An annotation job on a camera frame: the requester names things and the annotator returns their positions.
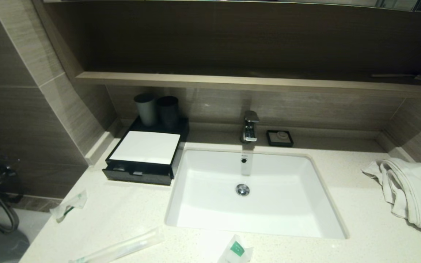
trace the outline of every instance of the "wooden shelf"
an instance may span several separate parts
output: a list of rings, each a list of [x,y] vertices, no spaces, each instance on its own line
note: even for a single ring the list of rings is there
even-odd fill
[[[267,78],[162,73],[117,73],[85,71],[75,77],[79,84],[129,85],[142,87],[210,88],[267,92],[321,92],[374,96],[421,98],[421,82],[412,78],[372,79],[351,76],[349,80]]]

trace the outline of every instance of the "countertop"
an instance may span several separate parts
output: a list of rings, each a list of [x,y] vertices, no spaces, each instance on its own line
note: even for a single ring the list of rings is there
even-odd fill
[[[215,138],[221,135],[213,133]],[[186,149],[239,151],[241,145],[196,143]],[[60,224],[47,222],[20,263],[67,263],[162,226],[165,241],[116,260],[125,262],[216,262],[234,232],[177,228],[164,223],[172,186],[108,181],[102,173],[116,138],[66,196],[87,190],[83,209]],[[391,214],[381,186],[361,172],[372,160],[388,158],[374,140],[297,138],[299,148],[256,146],[255,153],[310,155],[341,217],[346,240],[236,233],[254,247],[252,263],[421,262],[421,230]]]

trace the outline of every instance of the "sink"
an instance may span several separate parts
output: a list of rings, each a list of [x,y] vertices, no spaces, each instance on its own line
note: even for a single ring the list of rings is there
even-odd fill
[[[346,234],[305,155],[187,150],[165,223],[274,235],[345,239]],[[250,166],[251,175],[242,175]]]

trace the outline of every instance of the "faucet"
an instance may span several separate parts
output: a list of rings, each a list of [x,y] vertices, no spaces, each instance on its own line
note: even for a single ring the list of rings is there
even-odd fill
[[[256,138],[256,123],[259,122],[258,115],[252,110],[244,112],[244,127],[240,137],[240,141],[244,144],[249,144],[258,140]]]

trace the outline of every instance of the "faucet lever handle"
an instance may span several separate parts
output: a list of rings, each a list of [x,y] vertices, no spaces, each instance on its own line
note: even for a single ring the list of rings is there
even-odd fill
[[[247,110],[244,112],[244,120],[247,122],[259,122],[259,117],[256,112]]]

